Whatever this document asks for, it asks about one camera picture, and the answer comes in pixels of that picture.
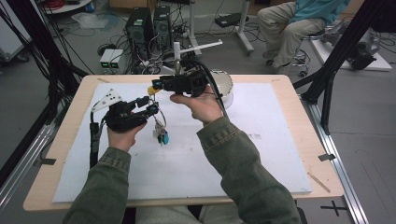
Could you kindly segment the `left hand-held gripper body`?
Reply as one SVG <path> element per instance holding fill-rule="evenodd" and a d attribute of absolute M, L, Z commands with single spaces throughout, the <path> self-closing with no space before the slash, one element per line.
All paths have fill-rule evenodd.
<path fill-rule="evenodd" d="M 108 111 L 103 117 L 107 127 L 115 132 L 129 131 L 148 122 L 147 109 L 134 112 L 137 107 L 135 100 L 125 102 L 116 91 L 110 89 L 101 100 L 93 105 L 91 118 L 95 112 L 107 108 Z"/>

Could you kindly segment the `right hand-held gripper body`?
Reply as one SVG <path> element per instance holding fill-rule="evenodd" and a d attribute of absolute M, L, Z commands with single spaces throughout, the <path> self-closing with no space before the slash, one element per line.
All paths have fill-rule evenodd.
<path fill-rule="evenodd" d="M 208 84 L 206 71 L 199 60 L 182 60 L 181 64 L 190 69 L 189 73 L 162 76 L 162 87 L 165 91 L 187 93 L 198 97 L 204 93 Z"/>

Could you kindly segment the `white key stand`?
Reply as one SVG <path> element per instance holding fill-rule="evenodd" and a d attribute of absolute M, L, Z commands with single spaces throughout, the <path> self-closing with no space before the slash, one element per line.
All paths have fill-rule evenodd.
<path fill-rule="evenodd" d="M 218 46 L 218 45 L 221 45 L 221 44 L 222 44 L 222 41 L 219 39 L 217 42 L 213 42 L 213 43 L 209 43 L 209 44 L 203 44 L 203 45 L 198 45 L 197 48 L 199 50 L 201 50 L 201 49 L 207 49 L 207 48 L 215 47 L 215 46 Z M 175 42 L 174 43 L 175 75 L 181 75 L 181 71 L 185 68 L 185 66 L 183 66 L 181 64 L 182 60 L 198 60 L 198 59 L 194 59 L 194 58 L 191 58 L 191 59 L 185 58 L 185 59 L 183 59 L 181 57 L 182 54 L 189 53 L 189 52 L 194 52 L 194 47 L 188 47 L 187 49 L 181 49 L 179 42 Z M 208 80 L 208 85 L 211 86 L 215 96 L 218 97 L 218 103 L 220 104 L 220 107 L 223 110 L 229 108 L 233 104 L 233 91 L 230 93 L 230 95 L 228 97 L 223 98 L 222 94 L 218 90 L 218 87 L 216 85 L 216 82 L 215 82 L 214 78 L 210 74 L 210 71 L 208 70 L 208 68 L 203 63 L 202 63 L 202 66 L 204 67 L 204 69 L 206 71 L 206 78 Z"/>

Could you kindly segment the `white ceramic bowl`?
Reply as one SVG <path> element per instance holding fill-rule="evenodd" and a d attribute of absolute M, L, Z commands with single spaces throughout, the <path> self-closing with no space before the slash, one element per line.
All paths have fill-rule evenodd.
<path fill-rule="evenodd" d="M 222 70 L 211 70 L 210 74 L 214 78 L 222 97 L 228 97 L 233 90 L 233 80 L 231 76 Z"/>

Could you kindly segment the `person's right hand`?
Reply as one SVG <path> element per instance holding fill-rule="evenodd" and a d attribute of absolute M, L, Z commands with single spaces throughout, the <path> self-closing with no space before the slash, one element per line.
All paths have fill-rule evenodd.
<path fill-rule="evenodd" d="M 204 125 L 223 117 L 223 112 L 210 85 L 207 85 L 204 93 L 198 97 L 172 94 L 170 100 L 188 107 L 191 110 L 191 116 Z"/>

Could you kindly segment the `white power supply unit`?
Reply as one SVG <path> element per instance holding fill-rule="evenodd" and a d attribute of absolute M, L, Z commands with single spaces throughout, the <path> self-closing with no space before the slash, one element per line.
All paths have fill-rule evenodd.
<path fill-rule="evenodd" d="M 123 50 L 114 49 L 109 60 L 109 68 L 112 74 L 118 74 L 123 67 Z"/>
<path fill-rule="evenodd" d="M 109 63 L 112 59 L 114 50 L 113 49 L 106 49 L 100 59 L 100 64 L 102 69 L 107 72 L 109 69 Z"/>

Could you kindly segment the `black computer tower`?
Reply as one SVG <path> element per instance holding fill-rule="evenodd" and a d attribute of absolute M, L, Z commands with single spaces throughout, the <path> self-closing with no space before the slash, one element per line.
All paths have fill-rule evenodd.
<path fill-rule="evenodd" d="M 127 35 L 135 44 L 145 44 L 154 37 L 151 13 L 148 7 L 135 7 L 125 25 Z"/>
<path fill-rule="evenodd" d="M 171 18 L 169 6 L 156 6 L 153 24 L 157 35 L 158 49 L 171 48 Z"/>

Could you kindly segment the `clear plastic sheet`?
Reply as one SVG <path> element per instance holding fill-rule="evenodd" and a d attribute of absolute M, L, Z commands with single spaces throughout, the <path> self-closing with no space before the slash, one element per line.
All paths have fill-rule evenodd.
<path fill-rule="evenodd" d="M 108 24 L 108 20 L 86 12 L 77 13 L 71 19 L 76 21 L 82 29 L 103 29 Z"/>

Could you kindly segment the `white foam mat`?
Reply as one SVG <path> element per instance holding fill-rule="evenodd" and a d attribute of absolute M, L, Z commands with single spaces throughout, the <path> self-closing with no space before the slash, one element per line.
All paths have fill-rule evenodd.
<path fill-rule="evenodd" d="M 186 106 L 171 102 L 169 96 L 167 91 L 156 95 L 161 109 L 156 119 L 165 123 L 168 143 L 158 142 L 154 132 L 156 119 L 149 119 L 130 151 L 129 199 L 224 196 L 221 177 L 205 157 L 197 136 L 201 122 L 191 117 Z M 272 84 L 236 83 L 225 104 L 231 122 L 244 131 L 259 150 L 263 166 L 290 192 L 311 192 L 306 170 Z M 89 125 L 91 120 L 99 120 L 105 113 L 104 110 L 85 113 L 53 196 L 56 203 L 72 202 L 81 192 L 90 167 Z"/>

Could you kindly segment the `person's legs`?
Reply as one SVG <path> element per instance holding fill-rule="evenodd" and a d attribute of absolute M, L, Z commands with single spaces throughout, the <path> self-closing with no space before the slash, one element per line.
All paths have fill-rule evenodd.
<path fill-rule="evenodd" d="M 135 224 L 244 224 L 235 204 L 203 205 L 198 217 L 187 206 L 138 207 Z"/>

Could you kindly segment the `round white table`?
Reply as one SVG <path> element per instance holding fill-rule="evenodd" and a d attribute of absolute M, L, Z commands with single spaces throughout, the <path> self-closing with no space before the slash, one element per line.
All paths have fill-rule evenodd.
<path fill-rule="evenodd" d="M 45 8 L 45 11 L 49 14 L 59 14 L 76 9 L 84 9 L 86 12 L 94 12 L 94 2 L 92 0 L 72 0 L 72 4 L 64 2 L 62 7 Z"/>

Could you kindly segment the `thin wooden stick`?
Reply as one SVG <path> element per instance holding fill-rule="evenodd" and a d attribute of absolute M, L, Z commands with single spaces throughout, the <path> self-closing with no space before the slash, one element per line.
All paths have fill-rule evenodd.
<path fill-rule="evenodd" d="M 326 192 L 331 193 L 331 190 L 323 183 L 321 182 L 315 175 L 311 173 L 307 173 L 316 183 L 318 183 Z"/>

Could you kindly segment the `black equipment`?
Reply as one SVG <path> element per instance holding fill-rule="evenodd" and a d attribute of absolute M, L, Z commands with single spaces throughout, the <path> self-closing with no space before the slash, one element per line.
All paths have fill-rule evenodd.
<path fill-rule="evenodd" d="M 374 55 L 378 52 L 378 47 L 372 43 L 360 42 L 346 58 L 346 61 L 354 70 L 363 70 L 370 63 L 375 61 Z"/>

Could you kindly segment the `white floor platform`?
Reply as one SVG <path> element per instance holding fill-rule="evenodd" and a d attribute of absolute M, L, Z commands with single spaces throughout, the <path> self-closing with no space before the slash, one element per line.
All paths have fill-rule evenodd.
<path fill-rule="evenodd" d="M 317 55 L 320 58 L 320 61 L 324 63 L 328 57 L 330 56 L 333 48 L 342 37 L 343 30 L 336 31 L 335 29 L 331 29 L 326 31 L 325 34 L 319 40 L 312 41 L 312 46 L 315 48 Z M 378 51 L 380 49 L 379 46 L 379 39 L 370 34 L 367 31 L 358 42 L 365 42 L 365 43 L 372 43 L 374 46 L 378 47 Z M 387 63 L 377 52 L 375 55 L 375 61 L 370 63 L 366 68 L 363 70 L 371 70 L 371 71 L 390 71 L 391 66 Z M 342 69 L 354 70 L 351 65 L 347 62 L 347 59 L 341 65 Z"/>

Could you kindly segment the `aluminium rail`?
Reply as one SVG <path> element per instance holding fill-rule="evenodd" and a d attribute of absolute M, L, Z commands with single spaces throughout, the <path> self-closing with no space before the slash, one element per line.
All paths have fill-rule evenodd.
<path fill-rule="evenodd" d="M 10 173 L 5 184 L 0 188 L 0 213 L 7 207 L 8 202 L 28 174 L 40 152 L 50 141 L 54 130 L 54 125 L 44 125 L 27 145 L 26 151 L 22 154 L 16 167 Z"/>
<path fill-rule="evenodd" d="M 306 110 L 308 117 L 311 118 L 311 122 L 315 127 L 321 144 L 324 146 L 326 154 L 329 156 L 333 155 L 333 159 L 330 159 L 330 163 L 335 173 L 339 177 L 341 185 L 343 187 L 343 198 L 346 202 L 347 211 L 351 215 L 352 223 L 369 224 L 368 218 L 363 210 L 363 207 L 361 206 L 358 195 L 353 188 L 353 185 L 347 174 L 347 170 L 343 164 L 341 156 L 339 155 L 336 145 L 332 140 L 332 137 L 329 134 L 326 134 L 325 130 L 320 125 L 320 108 L 317 105 L 311 105 L 304 100 L 301 100 L 301 102 Z"/>

